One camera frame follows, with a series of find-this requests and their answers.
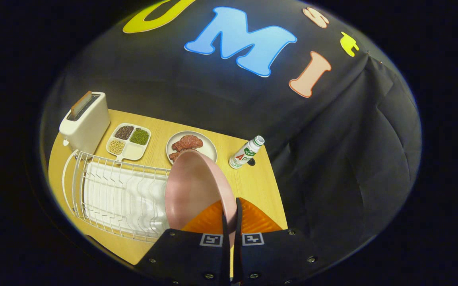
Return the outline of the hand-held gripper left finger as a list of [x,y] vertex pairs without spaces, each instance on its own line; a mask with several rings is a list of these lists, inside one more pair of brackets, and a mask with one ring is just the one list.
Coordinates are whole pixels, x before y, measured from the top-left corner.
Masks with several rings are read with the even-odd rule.
[[134,269],[158,286],[229,286],[229,231],[221,201],[169,228]]

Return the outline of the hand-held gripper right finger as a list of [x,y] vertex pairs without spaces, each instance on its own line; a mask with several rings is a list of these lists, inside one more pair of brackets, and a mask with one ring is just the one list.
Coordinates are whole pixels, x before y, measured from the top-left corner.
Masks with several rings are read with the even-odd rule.
[[236,204],[233,267],[241,286],[298,286],[329,266],[303,232],[282,229],[246,199]]

